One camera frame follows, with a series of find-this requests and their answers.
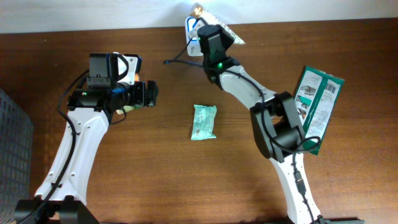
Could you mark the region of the teal snack packet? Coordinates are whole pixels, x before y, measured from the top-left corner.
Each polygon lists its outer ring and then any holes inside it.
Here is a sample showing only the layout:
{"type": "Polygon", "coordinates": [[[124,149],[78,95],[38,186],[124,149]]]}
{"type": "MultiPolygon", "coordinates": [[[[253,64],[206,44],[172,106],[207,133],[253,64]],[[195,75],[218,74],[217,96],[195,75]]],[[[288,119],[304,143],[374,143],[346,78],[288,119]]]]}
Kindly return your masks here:
{"type": "Polygon", "coordinates": [[[192,129],[192,141],[201,141],[206,139],[216,139],[213,134],[216,106],[194,105],[194,119],[192,129]]]}

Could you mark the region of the white tube gold cap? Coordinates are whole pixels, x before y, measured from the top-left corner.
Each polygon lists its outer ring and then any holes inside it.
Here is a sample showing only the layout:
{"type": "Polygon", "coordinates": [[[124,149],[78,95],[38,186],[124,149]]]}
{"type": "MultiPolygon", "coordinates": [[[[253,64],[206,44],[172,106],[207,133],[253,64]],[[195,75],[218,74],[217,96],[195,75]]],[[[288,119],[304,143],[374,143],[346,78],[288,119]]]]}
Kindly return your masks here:
{"type": "Polygon", "coordinates": [[[195,20],[191,26],[188,25],[187,27],[186,34],[189,40],[198,39],[197,32],[199,28],[204,27],[205,25],[214,25],[220,26],[227,34],[229,34],[234,40],[233,44],[245,44],[245,41],[243,41],[243,39],[240,38],[240,36],[238,36],[230,27],[198,2],[192,6],[189,18],[195,20]]]}

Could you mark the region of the green lid jar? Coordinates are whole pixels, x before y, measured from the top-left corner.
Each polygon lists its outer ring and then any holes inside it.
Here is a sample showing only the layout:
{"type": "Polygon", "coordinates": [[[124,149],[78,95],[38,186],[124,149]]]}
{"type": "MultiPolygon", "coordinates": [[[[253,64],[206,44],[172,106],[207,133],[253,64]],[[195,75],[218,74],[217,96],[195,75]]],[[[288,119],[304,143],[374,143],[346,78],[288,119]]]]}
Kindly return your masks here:
{"type": "Polygon", "coordinates": [[[121,109],[116,110],[117,114],[124,114],[135,110],[133,106],[123,106],[121,109]]]}

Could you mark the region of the green white 3M bag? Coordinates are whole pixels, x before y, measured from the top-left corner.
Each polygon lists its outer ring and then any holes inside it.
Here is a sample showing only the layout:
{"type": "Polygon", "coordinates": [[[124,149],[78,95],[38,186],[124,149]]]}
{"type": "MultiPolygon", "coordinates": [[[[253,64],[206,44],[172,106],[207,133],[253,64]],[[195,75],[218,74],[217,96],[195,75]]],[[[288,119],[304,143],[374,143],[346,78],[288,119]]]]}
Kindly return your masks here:
{"type": "Polygon", "coordinates": [[[304,68],[294,100],[306,138],[324,138],[344,83],[344,79],[316,68],[304,68]]]}

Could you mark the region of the orange tissue pack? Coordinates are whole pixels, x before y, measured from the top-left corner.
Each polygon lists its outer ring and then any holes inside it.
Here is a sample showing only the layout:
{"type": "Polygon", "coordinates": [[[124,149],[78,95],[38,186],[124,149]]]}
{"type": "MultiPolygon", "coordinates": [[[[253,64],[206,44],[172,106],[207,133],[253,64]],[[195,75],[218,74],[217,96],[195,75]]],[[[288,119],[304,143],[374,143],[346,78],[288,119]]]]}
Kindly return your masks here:
{"type": "Polygon", "coordinates": [[[138,74],[138,73],[135,74],[135,76],[134,76],[134,81],[135,81],[135,82],[139,82],[139,81],[140,81],[140,78],[139,78],[139,74],[138,74]]]}

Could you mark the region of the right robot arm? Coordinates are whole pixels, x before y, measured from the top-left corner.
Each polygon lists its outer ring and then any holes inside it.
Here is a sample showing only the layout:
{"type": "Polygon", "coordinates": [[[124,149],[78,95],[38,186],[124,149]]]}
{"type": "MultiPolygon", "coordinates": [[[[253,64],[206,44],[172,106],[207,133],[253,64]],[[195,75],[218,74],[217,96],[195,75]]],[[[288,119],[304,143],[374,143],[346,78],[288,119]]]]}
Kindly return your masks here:
{"type": "Polygon", "coordinates": [[[209,81],[249,110],[256,146],[277,172],[291,222],[324,223],[305,174],[304,144],[309,138],[292,95],[268,90],[246,73],[236,59],[227,56],[234,40],[220,25],[205,25],[197,34],[209,81]]]}

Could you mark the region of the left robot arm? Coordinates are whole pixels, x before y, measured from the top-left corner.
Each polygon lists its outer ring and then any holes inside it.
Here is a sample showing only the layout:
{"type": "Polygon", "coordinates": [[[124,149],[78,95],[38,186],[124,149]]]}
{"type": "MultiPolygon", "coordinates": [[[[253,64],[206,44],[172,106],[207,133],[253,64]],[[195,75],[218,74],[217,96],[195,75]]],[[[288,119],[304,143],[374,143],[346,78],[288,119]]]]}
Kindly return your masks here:
{"type": "Polygon", "coordinates": [[[155,81],[139,79],[137,54],[90,54],[90,67],[65,90],[65,132],[55,160],[34,198],[18,201],[17,223],[97,223],[86,206],[91,169],[113,115],[153,107],[159,94],[155,81]]]}

